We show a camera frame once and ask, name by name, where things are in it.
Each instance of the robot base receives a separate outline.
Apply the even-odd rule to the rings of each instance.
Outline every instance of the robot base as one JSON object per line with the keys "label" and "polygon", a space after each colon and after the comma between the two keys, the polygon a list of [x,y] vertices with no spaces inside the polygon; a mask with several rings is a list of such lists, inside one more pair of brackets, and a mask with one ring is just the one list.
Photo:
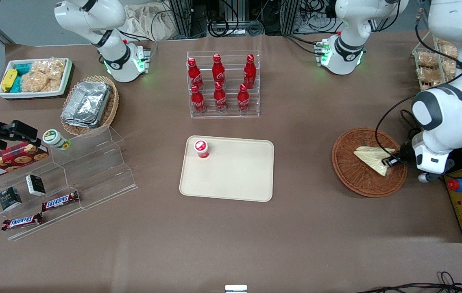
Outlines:
{"label": "robot base", "polygon": [[132,43],[128,43],[127,46],[130,49],[130,58],[120,69],[111,68],[105,61],[108,73],[119,82],[130,82],[139,75],[147,73],[150,64],[149,50],[143,50],[141,46]]}
{"label": "robot base", "polygon": [[319,54],[319,56],[316,56],[318,66],[326,67],[334,74],[345,75],[353,72],[354,68],[359,65],[363,52],[357,57],[352,54],[352,59],[350,61],[345,61],[343,56],[337,52],[334,45],[338,37],[338,35],[333,35],[328,39],[323,39],[321,42],[316,43],[314,45],[314,51],[316,54]]}

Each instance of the aluminum foil container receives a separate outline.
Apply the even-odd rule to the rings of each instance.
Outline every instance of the aluminum foil container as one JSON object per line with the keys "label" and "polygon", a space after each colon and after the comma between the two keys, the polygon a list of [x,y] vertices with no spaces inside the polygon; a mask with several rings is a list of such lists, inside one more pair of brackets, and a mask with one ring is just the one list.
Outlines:
{"label": "aluminum foil container", "polygon": [[75,87],[61,119],[73,126],[99,126],[111,88],[104,82],[83,81]]}

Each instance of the cookie box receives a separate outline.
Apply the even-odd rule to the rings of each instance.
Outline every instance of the cookie box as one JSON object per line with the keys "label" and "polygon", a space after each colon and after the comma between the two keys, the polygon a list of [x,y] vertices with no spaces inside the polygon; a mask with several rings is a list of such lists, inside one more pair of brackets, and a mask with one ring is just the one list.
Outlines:
{"label": "cookie box", "polygon": [[0,151],[0,176],[18,168],[48,158],[48,150],[43,145],[35,147],[22,142]]}
{"label": "cookie box", "polygon": [[[73,72],[73,63],[69,58],[60,57],[60,59],[65,59],[67,63],[65,64],[63,76],[61,77],[61,84],[57,91],[9,93],[9,92],[3,91],[2,85],[0,82],[0,97],[6,100],[33,100],[33,99],[38,99],[38,98],[61,98],[61,96],[65,92],[67,92],[67,87],[70,81],[71,72]],[[9,63],[7,64],[7,67],[5,68],[5,72],[2,75],[1,80],[4,79],[8,70],[15,68],[17,64],[26,64],[26,63],[32,63],[34,61],[43,61],[43,60],[48,60],[48,59],[25,59],[25,60],[9,61]]]}

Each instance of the woven basket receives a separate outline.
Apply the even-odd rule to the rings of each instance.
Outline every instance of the woven basket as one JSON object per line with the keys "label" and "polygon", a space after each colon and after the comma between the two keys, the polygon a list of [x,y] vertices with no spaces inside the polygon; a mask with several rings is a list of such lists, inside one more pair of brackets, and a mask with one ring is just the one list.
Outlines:
{"label": "woven basket", "polygon": [[[377,147],[373,128],[353,128],[338,137],[332,148],[332,162],[334,171],[339,179],[355,193],[381,198],[398,191],[406,179],[408,169],[399,164],[389,170],[387,176],[381,176],[374,169],[361,161],[354,151],[366,145]],[[385,148],[399,150],[399,145],[389,135],[378,131],[377,137]]]}
{"label": "woven basket", "polygon": [[[112,87],[110,91],[110,95],[108,97],[108,102],[106,104],[105,111],[101,118],[101,124],[99,124],[99,126],[112,124],[113,119],[116,117],[117,107],[119,106],[119,93],[117,92],[115,84],[109,78],[106,78],[105,76],[97,76],[97,75],[87,77],[83,79],[82,81],[92,81],[92,82],[102,81],[110,85],[110,87]],[[80,82],[76,83],[76,85],[74,85],[74,87],[69,91],[69,94],[67,95],[67,99],[64,102],[63,109],[67,106],[70,100],[70,96],[72,95],[72,92],[77,87],[77,85],[79,85]],[[86,132],[89,132],[90,130],[95,129],[95,128],[86,128],[86,127],[68,125],[63,120],[61,121],[61,124],[63,124],[63,128],[65,128],[65,130],[67,130],[68,133],[77,135],[77,136],[85,134]]]}

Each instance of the snickers bar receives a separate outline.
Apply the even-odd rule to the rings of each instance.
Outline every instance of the snickers bar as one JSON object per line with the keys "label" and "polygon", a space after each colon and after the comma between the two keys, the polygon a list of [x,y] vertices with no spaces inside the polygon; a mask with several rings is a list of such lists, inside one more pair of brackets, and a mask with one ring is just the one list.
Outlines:
{"label": "snickers bar", "polygon": [[77,191],[70,193],[69,195],[65,195],[60,198],[56,198],[51,200],[50,202],[43,202],[41,204],[41,212],[45,212],[50,210],[51,208],[57,208],[58,206],[63,206],[63,204],[78,201],[79,196],[77,195]]}
{"label": "snickers bar", "polygon": [[2,230],[5,231],[18,227],[39,225],[41,223],[43,223],[43,216],[41,215],[41,213],[38,213],[30,217],[19,218],[14,220],[5,220],[2,224]]}

